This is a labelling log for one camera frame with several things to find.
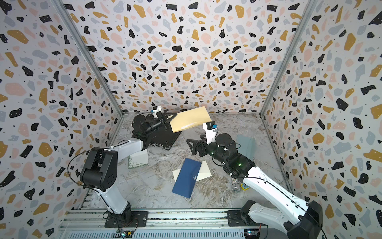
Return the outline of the white letter paper green border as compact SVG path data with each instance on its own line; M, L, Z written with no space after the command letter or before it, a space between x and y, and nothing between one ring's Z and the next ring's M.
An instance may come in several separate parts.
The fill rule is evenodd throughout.
M147 149L134 153L128 157L128 169L137 168L146 164L148 164Z

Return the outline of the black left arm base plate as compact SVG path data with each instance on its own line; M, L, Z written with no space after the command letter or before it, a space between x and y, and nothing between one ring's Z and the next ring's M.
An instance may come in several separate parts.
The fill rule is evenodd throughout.
M106 211L106 213L105 228L145 228L149 214L148 211L128 211L122 214L113 214L110 211Z

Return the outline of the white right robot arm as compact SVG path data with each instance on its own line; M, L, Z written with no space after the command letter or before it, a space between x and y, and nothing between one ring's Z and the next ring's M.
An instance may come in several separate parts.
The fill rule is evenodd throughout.
M254 189L274 205L273 208L249 200L240 209L240 222L246 226L264 224L283 232L290 239L316 239L322 233L322 207L315 201L293 195L264 173L255 162L240 154L236 142L227 134L219 134L214 142L206 138L188 139L192 155L209 155L221 163L232 178Z

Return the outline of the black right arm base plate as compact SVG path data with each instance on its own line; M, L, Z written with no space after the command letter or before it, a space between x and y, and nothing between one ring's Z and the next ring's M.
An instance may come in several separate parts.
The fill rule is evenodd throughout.
M227 220L230 227L255 227L260 223L254 222L247 213L240 210L228 210Z

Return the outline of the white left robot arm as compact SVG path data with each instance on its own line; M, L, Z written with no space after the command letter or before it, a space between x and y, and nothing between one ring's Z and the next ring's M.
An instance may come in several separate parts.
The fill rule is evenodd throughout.
M164 113L159 107L155 107L146 115L134 117L130 139L107 148L94 147L90 150L80 174L80 181L105 202L108 223L127 226L134 219L130 203L115 185L118 164L126 158L133 167L147 164L149 146L161 146L169 150L180 135L171 129L170 122L175 117L176 113Z

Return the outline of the yellow kraft envelope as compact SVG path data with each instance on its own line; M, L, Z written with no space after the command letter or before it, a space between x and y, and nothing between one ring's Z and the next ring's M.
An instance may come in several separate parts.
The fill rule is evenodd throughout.
M203 123L210 122L211 118L205 107L199 107L192 110L177 113L172 117L170 126L172 132L180 132L192 127L202 125Z

